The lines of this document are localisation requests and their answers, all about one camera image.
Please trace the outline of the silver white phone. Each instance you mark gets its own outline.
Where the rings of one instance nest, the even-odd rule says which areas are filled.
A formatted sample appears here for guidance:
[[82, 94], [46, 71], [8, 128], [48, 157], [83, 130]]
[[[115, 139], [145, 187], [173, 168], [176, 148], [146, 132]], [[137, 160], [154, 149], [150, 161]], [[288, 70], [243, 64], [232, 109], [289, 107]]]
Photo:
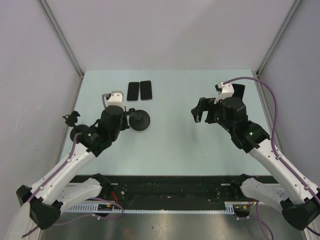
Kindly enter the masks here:
[[139, 91], [140, 91], [139, 82], [129, 82], [126, 100], [129, 102], [137, 101], [139, 99]]

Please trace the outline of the purple phone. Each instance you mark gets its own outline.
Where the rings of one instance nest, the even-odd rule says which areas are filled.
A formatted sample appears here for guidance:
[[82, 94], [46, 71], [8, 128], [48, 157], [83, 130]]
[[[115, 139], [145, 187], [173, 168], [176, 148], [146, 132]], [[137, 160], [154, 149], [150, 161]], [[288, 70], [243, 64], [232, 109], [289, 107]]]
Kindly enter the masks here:
[[140, 82], [140, 99], [142, 101], [153, 99], [152, 82], [150, 80]]

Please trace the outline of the black stand with ball joint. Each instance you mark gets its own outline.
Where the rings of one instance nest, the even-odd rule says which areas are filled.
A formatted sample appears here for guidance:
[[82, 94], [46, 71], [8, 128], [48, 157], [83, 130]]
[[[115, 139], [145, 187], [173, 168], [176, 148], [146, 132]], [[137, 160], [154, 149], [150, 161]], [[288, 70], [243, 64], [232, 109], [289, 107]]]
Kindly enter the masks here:
[[89, 127], [85, 124], [77, 124], [78, 123], [78, 117], [81, 115], [78, 111], [72, 111], [70, 114], [64, 115], [62, 118], [65, 120], [65, 124], [71, 128], [69, 137], [70, 140], [73, 142], [74, 137], [78, 133], [84, 132]]

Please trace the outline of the black phone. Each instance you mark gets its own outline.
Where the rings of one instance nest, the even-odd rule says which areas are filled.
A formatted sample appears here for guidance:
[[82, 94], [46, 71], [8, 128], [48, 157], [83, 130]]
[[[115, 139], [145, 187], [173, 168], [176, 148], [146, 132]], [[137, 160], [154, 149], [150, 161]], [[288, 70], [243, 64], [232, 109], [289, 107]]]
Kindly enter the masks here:
[[232, 97], [235, 97], [235, 98], [242, 100], [244, 97], [246, 86], [243, 84], [233, 83], [232, 87], [233, 87], [233, 91], [234, 91]]

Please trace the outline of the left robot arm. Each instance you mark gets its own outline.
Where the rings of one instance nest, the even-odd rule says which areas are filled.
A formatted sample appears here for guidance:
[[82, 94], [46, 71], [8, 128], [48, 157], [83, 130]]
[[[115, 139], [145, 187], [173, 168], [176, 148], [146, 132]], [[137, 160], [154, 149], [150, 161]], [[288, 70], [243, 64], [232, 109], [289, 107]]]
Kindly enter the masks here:
[[66, 190], [66, 185], [84, 166], [108, 149], [121, 131], [131, 127], [136, 112], [134, 108], [109, 105], [90, 126], [78, 124], [80, 114], [77, 111], [63, 116], [67, 126], [72, 128], [71, 150], [40, 180], [31, 186], [21, 185], [16, 190], [20, 209], [14, 218], [18, 221], [18, 228], [33, 222], [36, 229], [45, 230], [53, 226], [68, 208], [87, 199], [107, 199], [111, 188], [99, 173], [70, 190]]

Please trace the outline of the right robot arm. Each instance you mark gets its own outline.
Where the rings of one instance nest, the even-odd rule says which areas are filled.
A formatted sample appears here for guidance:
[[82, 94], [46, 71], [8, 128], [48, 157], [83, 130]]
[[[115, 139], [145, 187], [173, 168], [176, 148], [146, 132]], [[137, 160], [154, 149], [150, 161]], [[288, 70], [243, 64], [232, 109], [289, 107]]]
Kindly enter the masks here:
[[270, 135], [257, 123], [248, 119], [241, 98], [201, 97], [191, 114], [196, 123], [207, 112], [205, 122], [218, 124], [231, 137], [234, 145], [261, 163], [281, 188], [261, 183], [242, 174], [242, 182], [230, 188], [231, 196], [242, 201], [253, 198], [279, 211], [295, 229], [304, 230], [320, 214], [320, 188], [305, 177], [279, 150], [272, 146]]

